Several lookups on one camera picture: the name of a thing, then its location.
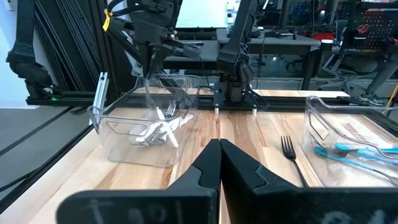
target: floor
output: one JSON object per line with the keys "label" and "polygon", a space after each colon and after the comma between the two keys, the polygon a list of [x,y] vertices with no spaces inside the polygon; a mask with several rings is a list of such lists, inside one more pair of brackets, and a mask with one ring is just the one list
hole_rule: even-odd
{"label": "floor", "polygon": [[[273,61],[272,58],[268,57],[265,60],[267,66],[263,67],[264,72],[262,72],[258,82],[257,79],[254,79],[251,83],[252,87],[297,90],[301,83],[300,73],[297,73],[292,67],[289,70],[286,70],[285,67],[285,63],[295,59],[295,57],[277,58],[276,61]],[[298,74],[297,78],[284,78],[292,73]],[[218,77],[210,77],[210,83],[214,83],[217,79]],[[318,84],[325,81],[325,79],[314,78],[311,81],[310,89],[316,90]],[[358,83],[366,86],[370,81],[361,80]],[[397,80],[386,82],[380,88],[379,96],[387,98],[396,84]],[[203,80],[202,85],[206,85],[206,80]],[[354,96],[359,94],[361,94],[360,91],[353,92]],[[0,109],[0,187],[42,165],[62,146],[84,130],[89,120],[87,113],[72,114],[66,109],[65,107],[51,106],[40,106],[34,110]],[[60,113],[63,113],[63,115],[46,125],[49,120],[54,119]],[[392,117],[398,121],[398,111],[392,114]],[[11,190],[12,188],[0,192],[0,199]]]}

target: plastic container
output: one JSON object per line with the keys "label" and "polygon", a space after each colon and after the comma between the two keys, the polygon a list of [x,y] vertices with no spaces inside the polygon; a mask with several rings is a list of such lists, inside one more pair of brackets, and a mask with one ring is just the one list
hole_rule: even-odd
{"label": "plastic container", "polygon": [[396,108],[330,106],[306,99],[302,151],[325,187],[397,187]]}
{"label": "plastic container", "polygon": [[[177,87],[165,87],[166,83]],[[175,164],[197,116],[200,77],[153,75],[106,108],[88,108],[108,159],[157,167]],[[171,117],[166,112],[175,103]]]}

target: office chair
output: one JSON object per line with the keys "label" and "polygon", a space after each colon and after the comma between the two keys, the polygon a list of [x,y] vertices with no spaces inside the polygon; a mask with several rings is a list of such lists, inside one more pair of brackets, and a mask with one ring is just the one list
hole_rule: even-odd
{"label": "office chair", "polygon": [[[335,21],[337,42],[340,42],[342,40],[341,36],[343,35],[343,31],[347,23],[348,20]],[[335,79],[321,85],[318,90],[322,90],[325,87],[341,87],[341,90],[349,95],[351,95],[351,89],[353,88],[357,88],[362,91],[366,90],[365,87],[357,85],[353,83],[353,81],[364,78],[374,78],[377,75],[377,72],[356,72],[353,70],[353,68],[342,64],[344,57],[345,56],[343,56],[343,58],[339,58],[339,55],[332,54],[330,58],[326,61],[326,63],[322,66],[322,70],[334,75]]]}

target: table leg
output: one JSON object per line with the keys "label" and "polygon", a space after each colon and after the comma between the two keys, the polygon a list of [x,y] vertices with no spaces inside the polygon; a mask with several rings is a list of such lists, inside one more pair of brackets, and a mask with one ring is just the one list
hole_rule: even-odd
{"label": "table leg", "polygon": [[317,51],[308,52],[308,54],[304,58],[303,63],[303,84],[301,86],[301,90],[308,90],[310,88],[310,82],[312,78],[312,73],[314,70],[315,61],[317,59]]}

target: pegboard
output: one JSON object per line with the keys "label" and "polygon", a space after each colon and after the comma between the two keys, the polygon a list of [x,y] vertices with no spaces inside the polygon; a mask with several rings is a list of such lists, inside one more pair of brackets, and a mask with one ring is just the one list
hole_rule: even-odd
{"label": "pegboard", "polygon": [[393,37],[398,31],[398,11],[365,11],[360,12],[354,18],[352,29],[368,24],[370,33],[366,40],[355,40],[349,48],[351,49],[380,49],[382,41]]}

